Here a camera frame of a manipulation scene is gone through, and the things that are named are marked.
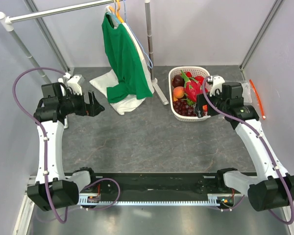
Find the orange peach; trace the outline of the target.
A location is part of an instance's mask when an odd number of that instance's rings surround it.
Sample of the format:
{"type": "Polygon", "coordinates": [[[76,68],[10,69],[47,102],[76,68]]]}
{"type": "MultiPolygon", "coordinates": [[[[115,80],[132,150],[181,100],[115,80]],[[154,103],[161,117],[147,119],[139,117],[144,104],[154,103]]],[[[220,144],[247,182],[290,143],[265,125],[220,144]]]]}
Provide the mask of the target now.
{"type": "Polygon", "coordinates": [[[184,87],[179,86],[173,89],[173,96],[177,99],[182,99],[184,97],[184,87]]]}

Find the clear orange zip bag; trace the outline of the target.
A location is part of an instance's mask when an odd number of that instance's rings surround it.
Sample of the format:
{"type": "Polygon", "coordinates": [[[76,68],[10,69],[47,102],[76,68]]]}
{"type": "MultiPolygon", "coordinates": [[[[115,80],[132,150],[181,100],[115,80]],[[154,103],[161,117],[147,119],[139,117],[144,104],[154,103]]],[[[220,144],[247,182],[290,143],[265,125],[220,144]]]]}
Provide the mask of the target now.
{"type": "Polygon", "coordinates": [[[264,112],[263,104],[261,102],[260,96],[258,94],[258,91],[253,83],[253,81],[250,79],[247,82],[242,83],[243,87],[243,98],[244,102],[246,104],[252,104],[253,100],[255,99],[257,101],[257,106],[259,108],[259,111],[261,113],[261,118],[265,120],[267,117],[264,112]]]}

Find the silver clothes rack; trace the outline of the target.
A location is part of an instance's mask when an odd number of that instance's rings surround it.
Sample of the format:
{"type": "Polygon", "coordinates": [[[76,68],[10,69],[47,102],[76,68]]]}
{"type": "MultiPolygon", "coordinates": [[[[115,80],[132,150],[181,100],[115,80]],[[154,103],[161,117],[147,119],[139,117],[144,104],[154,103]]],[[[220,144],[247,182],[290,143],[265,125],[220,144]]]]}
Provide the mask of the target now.
{"type": "MultiPolygon", "coordinates": [[[[107,62],[102,44],[101,23],[105,6],[76,10],[47,18],[49,26],[61,22],[61,37],[56,41],[62,55],[80,55],[86,60],[96,59],[88,65],[68,62],[68,66],[81,71],[101,71],[107,62]]],[[[16,32],[29,51],[43,67],[60,69],[55,53],[47,43],[37,23],[29,20],[16,25],[16,32]]],[[[35,125],[19,110],[13,100],[12,84],[19,73],[31,68],[31,63],[12,36],[0,24],[0,133],[33,132],[35,125]]],[[[165,107],[155,98],[147,99],[136,111],[119,116],[113,110],[105,114],[112,124],[126,121],[134,126],[156,127],[165,107]]]]}

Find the white garment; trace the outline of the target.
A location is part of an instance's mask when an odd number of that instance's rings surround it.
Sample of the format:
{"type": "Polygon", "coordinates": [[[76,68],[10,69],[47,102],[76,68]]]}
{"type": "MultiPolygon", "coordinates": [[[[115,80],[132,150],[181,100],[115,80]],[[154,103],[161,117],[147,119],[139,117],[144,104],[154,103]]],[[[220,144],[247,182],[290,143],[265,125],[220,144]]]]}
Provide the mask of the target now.
{"type": "MultiPolygon", "coordinates": [[[[147,66],[147,62],[144,58],[144,54],[140,50],[140,47],[139,47],[138,43],[136,42],[133,34],[131,33],[127,23],[126,22],[121,23],[118,20],[118,18],[115,16],[115,14],[111,13],[109,11],[108,7],[109,6],[107,6],[105,9],[105,14],[108,13],[111,15],[111,19],[112,19],[114,27],[117,27],[119,24],[123,24],[124,27],[126,28],[127,32],[129,33],[137,51],[138,51],[138,54],[140,56],[148,87],[152,91],[152,94],[154,94],[154,88],[153,88],[152,81],[151,81],[151,75],[150,75],[150,72],[149,72],[149,69],[147,66]]],[[[98,91],[100,91],[107,98],[107,88],[115,86],[117,84],[117,82],[118,82],[117,76],[115,75],[114,71],[111,68],[111,70],[109,72],[92,79],[90,81],[90,84],[93,87],[95,87],[98,91]]],[[[146,98],[138,100],[135,95],[128,95],[124,100],[117,102],[117,103],[110,103],[110,105],[113,107],[113,109],[118,114],[124,115],[126,112],[131,112],[131,111],[135,110],[138,106],[140,106],[142,104],[142,102],[145,99],[146,98]]]]}

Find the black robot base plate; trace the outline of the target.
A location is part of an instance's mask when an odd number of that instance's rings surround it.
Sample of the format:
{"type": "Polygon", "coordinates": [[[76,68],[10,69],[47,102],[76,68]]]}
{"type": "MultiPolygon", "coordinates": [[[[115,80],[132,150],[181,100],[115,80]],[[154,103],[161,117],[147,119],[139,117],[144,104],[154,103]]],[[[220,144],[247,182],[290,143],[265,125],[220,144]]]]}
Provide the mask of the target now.
{"type": "Polygon", "coordinates": [[[113,201],[199,201],[209,194],[232,195],[216,172],[149,172],[98,173],[91,172],[91,182],[106,178],[95,186],[84,189],[81,196],[100,196],[113,201]]]}

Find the orange clothes hanger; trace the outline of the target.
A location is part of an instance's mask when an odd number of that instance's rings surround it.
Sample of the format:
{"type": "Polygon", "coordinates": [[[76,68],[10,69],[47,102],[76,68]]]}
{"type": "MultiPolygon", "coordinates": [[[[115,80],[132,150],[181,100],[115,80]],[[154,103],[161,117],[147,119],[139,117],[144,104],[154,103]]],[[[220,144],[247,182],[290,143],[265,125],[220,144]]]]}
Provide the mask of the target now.
{"type": "Polygon", "coordinates": [[[123,18],[121,17],[120,15],[120,9],[121,9],[121,4],[120,4],[120,1],[119,0],[113,0],[113,3],[114,3],[114,7],[112,6],[109,6],[108,9],[111,13],[114,13],[115,16],[118,18],[118,20],[121,22],[121,23],[125,23],[125,21],[123,20],[123,18]]]}

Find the pink dragon fruit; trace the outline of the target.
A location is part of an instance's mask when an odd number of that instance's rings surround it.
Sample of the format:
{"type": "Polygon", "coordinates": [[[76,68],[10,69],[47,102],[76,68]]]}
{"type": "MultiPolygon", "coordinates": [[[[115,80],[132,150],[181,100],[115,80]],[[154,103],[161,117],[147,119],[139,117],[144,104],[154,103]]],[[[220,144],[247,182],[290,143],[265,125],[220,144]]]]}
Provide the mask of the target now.
{"type": "Polygon", "coordinates": [[[203,94],[202,85],[188,74],[181,70],[181,76],[184,79],[184,93],[190,101],[196,102],[197,96],[203,94]]]}

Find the purple grape bunch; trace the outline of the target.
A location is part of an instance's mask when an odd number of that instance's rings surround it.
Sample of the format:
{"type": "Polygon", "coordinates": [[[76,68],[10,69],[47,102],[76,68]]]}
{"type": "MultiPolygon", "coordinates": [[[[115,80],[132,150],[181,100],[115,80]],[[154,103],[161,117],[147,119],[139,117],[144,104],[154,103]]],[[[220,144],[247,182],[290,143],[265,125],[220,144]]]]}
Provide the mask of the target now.
{"type": "Polygon", "coordinates": [[[195,103],[189,99],[179,99],[173,102],[173,109],[176,113],[185,117],[196,117],[195,103]]]}

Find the green t-shirt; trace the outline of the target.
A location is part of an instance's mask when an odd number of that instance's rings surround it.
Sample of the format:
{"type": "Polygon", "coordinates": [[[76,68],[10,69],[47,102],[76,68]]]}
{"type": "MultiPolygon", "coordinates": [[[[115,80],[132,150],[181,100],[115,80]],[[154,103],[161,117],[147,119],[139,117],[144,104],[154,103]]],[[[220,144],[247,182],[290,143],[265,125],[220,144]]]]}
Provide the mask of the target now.
{"type": "Polygon", "coordinates": [[[117,103],[128,95],[138,100],[152,97],[138,51],[123,24],[114,27],[111,15],[106,13],[102,22],[105,53],[118,82],[107,88],[109,103],[117,103]]]}

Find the white perforated plastic basket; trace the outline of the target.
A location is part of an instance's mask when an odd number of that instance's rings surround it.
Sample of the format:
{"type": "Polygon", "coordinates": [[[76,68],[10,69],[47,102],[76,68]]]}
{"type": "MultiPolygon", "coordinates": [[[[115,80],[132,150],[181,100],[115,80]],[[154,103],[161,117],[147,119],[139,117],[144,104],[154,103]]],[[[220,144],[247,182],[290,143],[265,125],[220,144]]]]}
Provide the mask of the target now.
{"type": "Polygon", "coordinates": [[[196,95],[209,93],[211,88],[208,83],[203,83],[204,78],[210,73],[196,66],[175,67],[169,72],[169,92],[171,110],[179,121],[204,121],[208,115],[208,105],[200,105],[203,110],[196,113],[196,95]]]}

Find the red tomato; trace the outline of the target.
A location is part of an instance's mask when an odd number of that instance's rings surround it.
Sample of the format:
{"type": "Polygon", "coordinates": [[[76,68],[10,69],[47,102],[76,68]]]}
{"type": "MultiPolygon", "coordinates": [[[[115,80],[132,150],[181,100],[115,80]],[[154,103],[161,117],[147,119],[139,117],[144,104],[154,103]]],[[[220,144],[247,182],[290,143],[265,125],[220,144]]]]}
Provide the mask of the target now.
{"type": "Polygon", "coordinates": [[[203,77],[203,76],[196,76],[196,77],[195,77],[195,80],[196,80],[200,85],[202,85],[202,84],[203,84],[203,81],[204,81],[204,77],[203,77]]]}

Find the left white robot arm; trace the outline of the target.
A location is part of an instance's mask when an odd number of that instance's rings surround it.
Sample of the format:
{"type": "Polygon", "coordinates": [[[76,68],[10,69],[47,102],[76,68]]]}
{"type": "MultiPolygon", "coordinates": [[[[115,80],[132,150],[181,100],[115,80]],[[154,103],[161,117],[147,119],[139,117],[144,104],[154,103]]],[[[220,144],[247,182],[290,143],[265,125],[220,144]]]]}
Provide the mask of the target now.
{"type": "Polygon", "coordinates": [[[28,197],[43,211],[76,205],[79,193],[94,192],[98,187],[91,169],[83,167],[67,179],[62,163],[62,137],[65,118],[70,114],[95,117],[105,110],[94,92],[88,93],[89,102],[73,86],[56,82],[41,87],[40,99],[33,118],[38,121],[39,166],[35,184],[27,188],[28,197]]]}

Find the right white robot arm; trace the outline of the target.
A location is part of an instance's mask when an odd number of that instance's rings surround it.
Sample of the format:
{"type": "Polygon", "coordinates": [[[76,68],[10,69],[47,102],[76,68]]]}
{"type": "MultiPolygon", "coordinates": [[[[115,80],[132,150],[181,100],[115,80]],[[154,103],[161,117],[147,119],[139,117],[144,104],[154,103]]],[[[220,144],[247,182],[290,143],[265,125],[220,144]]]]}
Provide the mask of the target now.
{"type": "Polygon", "coordinates": [[[248,197],[260,212],[294,206],[294,175],[281,164],[263,132],[259,116],[252,105],[245,105],[243,87],[239,82],[204,82],[209,90],[197,96],[196,113],[221,114],[243,141],[256,170],[256,177],[237,169],[218,171],[214,182],[219,192],[233,188],[248,197]]]}

